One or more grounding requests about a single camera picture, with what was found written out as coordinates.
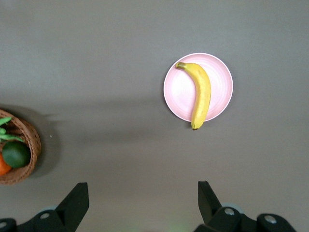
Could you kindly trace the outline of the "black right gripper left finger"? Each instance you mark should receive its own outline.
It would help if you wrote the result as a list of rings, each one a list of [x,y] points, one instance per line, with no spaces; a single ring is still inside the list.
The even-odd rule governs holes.
[[[78,183],[55,208],[39,212],[17,225],[13,218],[2,218],[2,232],[74,232],[89,209],[88,184]]]

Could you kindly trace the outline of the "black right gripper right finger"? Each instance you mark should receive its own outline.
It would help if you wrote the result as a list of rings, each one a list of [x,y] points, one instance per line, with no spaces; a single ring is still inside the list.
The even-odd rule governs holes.
[[[260,214],[256,220],[235,207],[222,206],[208,181],[198,182],[198,207],[204,223],[196,232],[294,232],[295,228],[276,214]]]

